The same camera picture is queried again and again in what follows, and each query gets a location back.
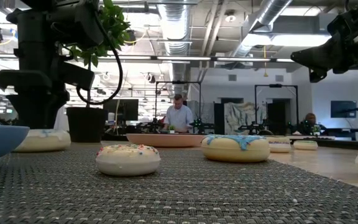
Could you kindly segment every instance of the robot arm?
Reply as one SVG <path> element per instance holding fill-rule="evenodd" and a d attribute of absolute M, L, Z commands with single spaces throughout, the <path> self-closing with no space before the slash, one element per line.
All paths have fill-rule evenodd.
<path fill-rule="evenodd" d="M 98 19 L 99 0 L 22 1 L 31 9 L 16 9 L 6 17 L 17 24 L 19 47 L 14 55 L 19 58 L 19 70 L 1 70 L 0 88 L 14 86 L 17 95 L 7 98 L 19 114 L 19 125 L 53 129 L 57 111 L 70 99 L 65 84 L 76 86 L 77 92 L 89 91 L 94 78 L 92 71 L 67 63 L 71 57 L 59 55 L 59 45 L 88 49 L 109 37 Z M 121 87 L 122 67 L 112 50 L 120 71 L 119 86 L 107 100 L 87 103 L 103 104 Z"/>
<path fill-rule="evenodd" d="M 309 68 L 312 83 L 331 69 L 335 74 L 358 70 L 358 9 L 338 15 L 327 30 L 331 38 L 325 44 L 291 54 L 293 61 Z"/>

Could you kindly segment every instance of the black plant pot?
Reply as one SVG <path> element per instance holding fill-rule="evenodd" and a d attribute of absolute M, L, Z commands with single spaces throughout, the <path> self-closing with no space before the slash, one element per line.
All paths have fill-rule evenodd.
<path fill-rule="evenodd" d="M 72 142 L 99 143 L 108 112 L 99 108 L 67 108 Z"/>

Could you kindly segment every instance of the white shirt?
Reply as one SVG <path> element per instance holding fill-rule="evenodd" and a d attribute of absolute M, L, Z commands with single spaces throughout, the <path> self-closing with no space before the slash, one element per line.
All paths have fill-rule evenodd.
<path fill-rule="evenodd" d="M 189 107 L 182 105 L 181 108 L 177 110 L 174 106 L 170 106 L 167 110 L 164 124 L 173 125 L 175 128 L 188 129 L 188 127 L 191 127 L 190 123 L 193 121 L 193 113 Z"/>

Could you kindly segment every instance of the computer monitor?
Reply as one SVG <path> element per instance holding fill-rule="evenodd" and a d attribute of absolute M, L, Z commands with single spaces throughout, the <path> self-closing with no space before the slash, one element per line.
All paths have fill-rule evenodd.
<path fill-rule="evenodd" d="M 118 100 L 110 100 L 103 105 L 103 109 L 116 113 Z M 139 100 L 119 100 L 117 119 L 137 121 Z"/>
<path fill-rule="evenodd" d="M 356 101 L 331 101 L 332 118 L 356 118 Z"/>

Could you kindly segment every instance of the green leaves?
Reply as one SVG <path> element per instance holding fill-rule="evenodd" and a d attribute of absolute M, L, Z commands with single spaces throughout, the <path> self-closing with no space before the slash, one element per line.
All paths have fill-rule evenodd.
<path fill-rule="evenodd" d="M 114 7 L 112 0 L 103 0 L 103 4 L 108 9 L 112 9 Z"/>
<path fill-rule="evenodd" d="M 121 7 L 115 6 L 111 0 L 103 0 L 103 4 L 104 7 L 101 8 L 99 20 L 108 34 L 112 46 L 117 50 L 121 50 L 121 46 L 125 44 L 125 41 L 130 39 L 126 29 L 131 25 L 125 21 Z M 108 50 L 111 50 L 111 48 L 109 43 L 104 40 L 103 43 L 97 47 L 79 49 L 76 46 L 72 46 L 70 50 L 73 53 L 74 60 L 78 61 L 78 57 L 83 58 L 84 66 L 92 63 L 97 67 L 99 65 L 98 57 L 107 57 Z"/>
<path fill-rule="evenodd" d="M 99 59 L 96 55 L 91 56 L 91 61 L 92 61 L 93 66 L 98 67 Z"/>

